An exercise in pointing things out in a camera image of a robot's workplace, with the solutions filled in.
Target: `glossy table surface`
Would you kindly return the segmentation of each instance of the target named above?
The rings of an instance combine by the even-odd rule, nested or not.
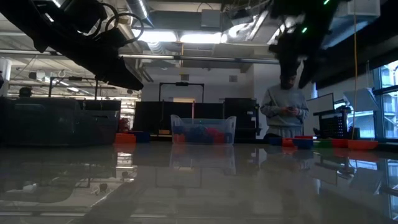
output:
[[[398,154],[267,145],[0,149],[0,223],[394,223]]]

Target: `laboratory room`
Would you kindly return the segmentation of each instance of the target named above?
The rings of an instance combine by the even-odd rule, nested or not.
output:
[[[397,8],[0,3],[0,223],[395,223]]]

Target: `blue bowl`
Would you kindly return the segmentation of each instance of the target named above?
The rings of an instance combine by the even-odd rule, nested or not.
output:
[[[269,138],[269,144],[272,146],[281,146],[282,138]]]
[[[313,147],[312,139],[293,139],[293,145],[299,149],[311,149]]]

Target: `gray sweatshirt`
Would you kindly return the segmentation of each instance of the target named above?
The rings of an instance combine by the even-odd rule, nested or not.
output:
[[[281,115],[283,107],[296,107],[300,110],[298,116]],[[307,102],[301,90],[291,88],[283,90],[280,84],[270,87],[262,100],[261,113],[267,116],[268,126],[281,128],[302,127],[308,116]]]

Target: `transparent plastic bin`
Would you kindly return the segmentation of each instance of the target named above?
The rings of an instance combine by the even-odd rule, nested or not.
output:
[[[191,119],[171,115],[173,143],[233,144],[236,117],[227,119]]]

